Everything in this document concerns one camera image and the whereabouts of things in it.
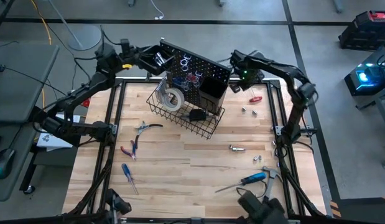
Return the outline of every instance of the wooden table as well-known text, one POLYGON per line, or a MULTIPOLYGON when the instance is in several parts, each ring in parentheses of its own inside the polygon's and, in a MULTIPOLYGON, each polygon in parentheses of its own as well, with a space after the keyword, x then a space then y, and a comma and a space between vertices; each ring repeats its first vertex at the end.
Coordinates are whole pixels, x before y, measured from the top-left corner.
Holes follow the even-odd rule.
MULTIPOLYGON (((223 103, 224 116, 209 140, 152 113, 146 100, 155 86, 156 84, 142 83, 126 86, 109 184, 110 188, 132 206, 132 212, 125 217, 236 218, 245 215, 246 212, 237 203, 239 195, 235 189, 217 194, 214 192, 239 182, 243 177, 260 172, 262 166, 278 169, 271 143, 274 134, 271 131, 271 114, 265 85, 253 88, 256 96, 263 96, 262 101, 255 105, 248 104, 248 99, 253 96, 252 91, 234 94, 228 89, 223 103), (241 111, 242 106, 247 109, 245 113, 241 111), (257 117, 252 115, 252 110, 258 112, 257 117), (138 127, 143 120, 147 124, 159 123, 164 127, 150 128, 140 135, 138 160, 133 161, 121 152, 120 146, 124 146, 125 149, 131 148, 130 140, 136 137, 134 127, 138 127), (246 151, 230 151, 228 149, 230 144, 244 147, 246 151), (254 163, 253 157, 258 155, 262 156, 262 161, 254 163), (129 166, 139 195, 134 194, 124 176, 122 163, 129 166)), ((104 120, 109 93, 110 90, 102 91, 92 97, 86 117, 87 123, 104 120)), ((286 112, 289 114, 292 103, 284 83, 282 94, 286 112)), ((281 123, 279 110, 277 114, 281 123)), ((295 144, 294 152, 303 190, 317 208, 326 213, 311 151, 305 146, 295 144)), ((97 153, 98 143, 79 148, 63 212, 74 208, 90 187, 97 153)), ((245 187, 257 195, 263 194, 265 190, 264 184, 260 182, 245 187)), ((294 210, 297 212, 294 191, 291 190, 290 194, 294 210)), ((98 208, 100 195, 101 192, 98 191, 95 208, 98 208)), ((283 206, 285 205, 282 184, 279 180, 276 180, 272 188, 272 195, 277 197, 283 206)))

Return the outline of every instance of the black mouse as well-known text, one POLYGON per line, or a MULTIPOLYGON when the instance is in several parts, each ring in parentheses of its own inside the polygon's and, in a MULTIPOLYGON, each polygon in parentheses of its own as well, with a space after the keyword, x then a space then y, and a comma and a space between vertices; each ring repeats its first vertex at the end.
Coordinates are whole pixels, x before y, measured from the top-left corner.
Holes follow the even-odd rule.
POLYGON ((8 148, 0 151, 0 179, 6 178, 12 170, 15 150, 8 148))

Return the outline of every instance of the concrete floor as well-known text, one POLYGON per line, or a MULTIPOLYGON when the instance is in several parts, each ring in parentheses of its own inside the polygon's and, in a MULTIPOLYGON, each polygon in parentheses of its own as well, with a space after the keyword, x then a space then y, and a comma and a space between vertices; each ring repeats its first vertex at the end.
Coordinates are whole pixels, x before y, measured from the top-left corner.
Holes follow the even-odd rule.
MULTIPOLYGON (((155 1, 165 13, 165 19, 286 20, 282 0, 228 1, 223 8, 207 0, 155 1)), ((137 0, 133 8, 128 7, 126 0, 112 0, 110 3, 105 0, 53 2, 67 19, 153 19, 158 16, 148 0, 137 0)), ((57 18, 47 1, 37 3, 46 18, 57 18)), ((346 22, 367 10, 385 10, 385 0, 344 0, 343 14, 335 12, 331 0, 288 0, 288 3, 294 21, 346 22)), ((7 17, 37 18, 37 14, 29 1, 15 1, 7 17)), ((70 37, 66 28, 62 24, 50 26, 66 43, 70 37)), ((72 29, 81 26, 71 24, 72 29)), ((257 49, 267 58, 297 65, 287 26, 104 24, 103 27, 112 40, 129 38, 132 44, 138 46, 156 44, 161 37, 165 37, 175 45, 213 60, 229 57, 234 49, 242 52, 257 49)), ((380 161, 385 159, 385 125, 375 108, 362 112, 355 109, 354 101, 343 82, 343 77, 370 52, 340 49, 337 36, 344 28, 296 26, 295 30, 308 77, 317 84, 320 94, 316 106, 340 197, 385 197, 385 170, 380 165, 380 161)), ((52 38, 61 50, 49 78, 54 86, 68 91, 73 76, 73 59, 57 38, 53 35, 52 38)), ((0 41, 12 40, 46 44, 47 34, 42 24, 5 22, 0 27, 0 41)), ((79 57, 91 57, 95 49, 73 53, 79 57)), ((81 64, 89 73, 95 71, 93 61, 81 64)), ((132 69, 119 75, 144 76, 145 72, 132 69)), ((86 77, 78 69, 75 84, 82 82, 86 82, 86 77)), ((54 99, 52 91, 47 89, 46 101, 54 99)), ((86 111, 78 110, 77 113, 83 114, 86 111)), ((328 205, 331 198, 327 178, 317 143, 314 142, 313 146, 324 200, 328 205)), ((10 200, 0 202, 0 220, 59 214, 71 172, 71 167, 39 167, 32 181, 37 187, 35 193, 24 195, 16 187, 10 200)))

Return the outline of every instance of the blue screwdriver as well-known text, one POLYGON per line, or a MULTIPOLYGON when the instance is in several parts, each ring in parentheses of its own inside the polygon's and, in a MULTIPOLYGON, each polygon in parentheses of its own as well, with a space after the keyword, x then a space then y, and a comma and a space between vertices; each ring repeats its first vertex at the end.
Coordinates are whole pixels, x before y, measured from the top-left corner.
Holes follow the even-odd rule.
POLYGON ((134 182, 132 181, 131 173, 130 173, 128 166, 126 164, 122 164, 122 169, 123 169, 124 175, 126 175, 126 177, 128 178, 128 180, 131 184, 131 187, 134 190, 134 193, 136 193, 136 195, 138 195, 136 186, 134 186, 134 182))
POLYGON ((253 174, 253 175, 250 175, 249 177, 245 177, 245 178, 241 179, 241 182, 234 184, 234 185, 231 185, 231 186, 228 186, 228 187, 225 187, 223 189, 217 190, 215 193, 221 192, 221 191, 226 190, 226 189, 230 189, 232 187, 236 187, 238 185, 245 186, 246 184, 256 183, 257 181, 264 180, 265 178, 266 178, 266 173, 264 173, 264 172, 253 174))

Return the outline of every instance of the desk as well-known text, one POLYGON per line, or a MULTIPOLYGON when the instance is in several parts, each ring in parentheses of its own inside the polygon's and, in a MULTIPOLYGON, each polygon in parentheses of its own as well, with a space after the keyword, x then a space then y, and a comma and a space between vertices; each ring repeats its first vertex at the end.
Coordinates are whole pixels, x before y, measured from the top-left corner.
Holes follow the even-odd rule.
MULTIPOLYGON (((0 47, 0 64, 45 82, 57 54, 58 46, 56 45, 11 44, 0 47)), ((7 91, 0 91, 0 108, 6 106, 14 110, 9 111, 7 116, 20 116, 20 113, 17 113, 17 111, 32 111, 43 84, 10 70, 0 73, 0 76, 1 81, 5 81, 3 80, 4 77, 11 79, 11 82, 6 81, 8 83, 7 91)), ((21 123, 0 123, 0 136, 2 137, 0 150, 9 147, 20 127, 21 123)), ((32 129, 32 125, 24 124, 14 141, 13 149, 16 151, 16 155, 12 164, 12 171, 7 178, 0 180, 0 201, 5 201, 10 197, 34 137, 35 131, 32 129)))
MULTIPOLYGON (((237 203, 239 195, 235 189, 217 194, 214 192, 237 183, 242 177, 259 172, 262 166, 276 168, 277 160, 271 143, 274 134, 271 132, 272 121, 266 87, 254 87, 255 95, 263 96, 262 101, 256 105, 247 103, 252 97, 250 90, 234 94, 228 89, 223 103, 225 113, 210 140, 151 113, 146 100, 155 87, 156 84, 142 83, 130 83, 126 86, 109 184, 110 188, 132 206, 132 212, 125 217, 236 218, 245 215, 246 212, 237 203), (245 114, 241 112, 242 106, 247 109, 245 114), (251 114, 252 110, 258 111, 256 118, 251 114), (133 128, 139 126, 142 120, 147 124, 163 124, 164 127, 151 128, 140 135, 138 160, 132 161, 119 148, 124 146, 130 149, 130 139, 136 137, 133 128), (244 147, 246 151, 232 152, 228 149, 229 144, 244 147), (262 161, 254 164, 253 157, 256 155, 261 155, 262 161), (134 195, 123 174, 122 163, 128 164, 139 195, 134 195)), ((104 120, 109 93, 109 90, 102 91, 92 97, 87 123, 104 120)), ((292 103, 284 83, 282 94, 289 113, 292 103)), ((294 151, 303 190, 317 208, 326 213, 311 151, 297 144, 294 151)), ((73 209, 90 187, 97 152, 97 143, 79 148, 63 212, 73 209)), ((264 191, 262 183, 245 187, 258 195, 264 191)), ((98 208, 100 195, 99 191, 95 209, 98 208)), ((285 205, 282 184, 278 180, 272 188, 272 195, 285 205)), ((291 196, 294 210, 297 211, 293 191, 291 196)))

